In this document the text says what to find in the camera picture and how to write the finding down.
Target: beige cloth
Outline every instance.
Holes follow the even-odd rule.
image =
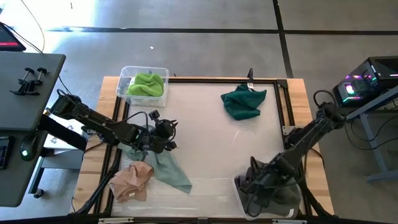
[[[146,182],[154,173],[153,168],[141,161],[130,163],[129,167],[117,172],[109,181],[114,197],[119,203],[127,202],[131,198],[145,202],[147,192]]]

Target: desk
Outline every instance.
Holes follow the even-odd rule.
[[[190,77],[170,77],[170,79],[189,79]],[[98,104],[96,107],[97,112],[102,113],[106,116],[113,116],[113,109],[116,100],[116,86],[118,84],[119,77],[105,77],[103,80],[101,92],[99,95]],[[305,91],[304,81],[302,79],[287,79],[289,85],[290,101],[293,109],[293,116],[296,126],[305,126],[312,121],[310,106],[308,103],[307,93]],[[284,99],[283,91],[280,91],[281,99]],[[285,122],[288,123],[289,119],[287,116],[286,103],[282,101],[282,107],[284,109]],[[118,120],[122,118],[124,109],[124,103],[121,103],[119,110]],[[98,144],[98,139],[92,139],[88,143],[88,147]],[[83,163],[76,185],[73,205],[75,208],[80,208],[93,193],[100,181],[101,169],[105,157],[106,146],[98,147],[90,152],[87,152],[84,156]],[[111,161],[116,148],[111,151]],[[307,184],[308,188],[312,191],[317,200],[323,205],[326,211],[333,213],[333,207],[330,200],[330,194],[328,185],[326,182],[325,171],[322,166],[322,160],[317,157],[316,154],[309,152],[307,162]],[[106,206],[108,199],[109,187],[104,190],[102,197],[102,203],[100,211],[102,212]]]

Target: concrete floor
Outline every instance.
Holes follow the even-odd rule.
[[[272,0],[25,0],[44,29],[52,27],[163,27],[277,29]],[[284,29],[397,30],[395,0],[278,0]],[[19,1],[9,1],[0,21],[15,26],[42,46],[39,29]],[[286,77],[278,34],[156,34],[45,32],[45,52],[65,54],[61,76],[70,91],[95,107],[106,75],[119,75],[126,65],[166,67],[179,76]],[[295,78],[304,78],[307,94],[331,89],[369,56],[398,55],[395,35],[286,35]],[[49,104],[55,101],[51,97]],[[316,108],[311,102],[312,111]],[[388,116],[372,117],[377,129]],[[394,138],[394,129],[383,139]],[[395,168],[394,143],[382,150]],[[397,182],[367,184],[377,172],[371,152],[348,143],[344,131],[322,139],[326,176],[337,215],[396,222]],[[0,208],[0,220],[63,215],[70,209],[76,172],[46,171],[40,188],[49,197],[26,195],[18,208]]]

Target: cloth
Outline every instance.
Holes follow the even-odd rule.
[[[134,84],[127,88],[127,95],[132,96],[163,96],[164,82],[158,74],[138,73]]]
[[[192,184],[184,171],[177,165],[172,154],[164,150],[160,154],[153,151],[136,151],[120,143],[118,148],[123,150],[129,159],[144,161],[154,168],[156,179],[175,187],[187,194],[191,192]]]
[[[247,84],[242,84],[235,91],[223,94],[225,110],[235,120],[249,119],[260,115],[257,107],[266,99],[267,90],[249,91]]]
[[[129,167],[117,172],[109,181],[116,200],[119,203],[127,202],[130,195],[134,194],[133,199],[145,202],[147,198],[145,184],[153,173],[152,167],[141,161],[134,161]]]

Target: green cloth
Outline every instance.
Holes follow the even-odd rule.
[[[221,96],[225,110],[235,120],[249,119],[260,115],[257,107],[265,100],[267,90],[249,91],[247,84],[242,84],[231,93]]]
[[[127,95],[132,96],[163,96],[164,82],[158,74],[138,73],[134,84],[127,88]]]
[[[138,151],[123,143],[119,143],[118,148],[123,150],[129,159],[143,161],[152,166],[156,179],[187,194],[191,192],[191,182],[169,151],[164,150],[160,154],[156,154],[154,151]]]

